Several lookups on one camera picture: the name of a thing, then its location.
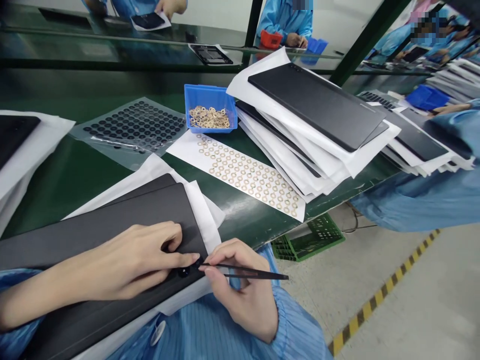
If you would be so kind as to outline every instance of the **striped floor tape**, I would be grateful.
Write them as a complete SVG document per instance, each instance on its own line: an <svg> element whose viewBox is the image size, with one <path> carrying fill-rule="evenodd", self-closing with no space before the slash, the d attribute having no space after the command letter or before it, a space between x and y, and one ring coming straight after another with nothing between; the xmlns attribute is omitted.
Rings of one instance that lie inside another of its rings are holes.
<svg viewBox="0 0 480 360"><path fill-rule="evenodd" d="M360 311L350 320L350 323L345 326L343 331L339 332L333 341L328 346L331 354L335 357L340 353L340 350L344 347L345 343L359 330L360 326L366 322L374 310L384 301L385 297L392 292L395 285L402 280L404 275L412 268L412 266L419 260L419 257L425 252L425 250L432 245L435 238L438 237L441 230L434 230L423 242L416 248L412 255L398 268L395 273L383 284L375 295L367 301Z"/></svg>

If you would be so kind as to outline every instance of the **green basket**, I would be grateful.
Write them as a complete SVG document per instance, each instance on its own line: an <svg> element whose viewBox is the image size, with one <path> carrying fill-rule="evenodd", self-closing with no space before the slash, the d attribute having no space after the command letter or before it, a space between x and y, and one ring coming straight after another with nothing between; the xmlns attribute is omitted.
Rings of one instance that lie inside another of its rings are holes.
<svg viewBox="0 0 480 360"><path fill-rule="evenodd" d="M311 233L289 239L287 234L271 243L277 259L301 262L345 240L330 215L323 214L307 223Z"/></svg>

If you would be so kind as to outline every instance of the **blue container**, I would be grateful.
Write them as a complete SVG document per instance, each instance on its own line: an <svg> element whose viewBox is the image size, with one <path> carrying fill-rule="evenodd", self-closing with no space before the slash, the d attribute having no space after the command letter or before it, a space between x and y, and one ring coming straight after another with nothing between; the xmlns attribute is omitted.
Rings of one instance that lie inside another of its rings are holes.
<svg viewBox="0 0 480 360"><path fill-rule="evenodd" d="M237 128L237 108L235 107L235 99L227 94L226 87L209 86L209 85L190 85L185 84L185 116L186 126L194 134L200 133L224 133L228 134ZM197 106L206 109L215 108L220 111L225 109L230 127L228 128L205 128L190 126L190 110Z"/></svg>
<svg viewBox="0 0 480 360"><path fill-rule="evenodd" d="M419 85L405 100L416 108L433 110L445 106L449 102L450 97L435 88Z"/></svg>
<svg viewBox="0 0 480 360"><path fill-rule="evenodd" d="M306 47L306 49L314 54L320 55L324 52L328 44L328 41L325 41L323 39L316 40L311 37L310 39L308 39L308 46Z"/></svg>

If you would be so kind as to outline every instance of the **floor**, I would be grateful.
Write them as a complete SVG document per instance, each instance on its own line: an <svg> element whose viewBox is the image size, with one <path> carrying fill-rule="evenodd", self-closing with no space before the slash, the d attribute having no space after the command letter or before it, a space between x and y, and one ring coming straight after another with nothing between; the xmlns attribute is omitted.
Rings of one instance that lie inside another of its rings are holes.
<svg viewBox="0 0 480 360"><path fill-rule="evenodd" d="M330 215L340 229L355 224L346 205ZM480 224L444 230L336 359L479 359L479 232ZM427 235L359 229L303 262L277 263L290 276L285 289L318 320L328 345Z"/></svg>

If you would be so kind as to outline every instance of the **plastic sheet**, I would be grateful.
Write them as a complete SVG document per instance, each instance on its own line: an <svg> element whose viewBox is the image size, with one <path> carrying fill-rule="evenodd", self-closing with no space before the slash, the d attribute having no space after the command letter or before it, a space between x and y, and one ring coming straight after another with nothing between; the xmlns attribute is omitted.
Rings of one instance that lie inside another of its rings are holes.
<svg viewBox="0 0 480 360"><path fill-rule="evenodd" d="M185 114L142 97L75 126L70 134L136 171L151 154L165 154L186 129Z"/></svg>

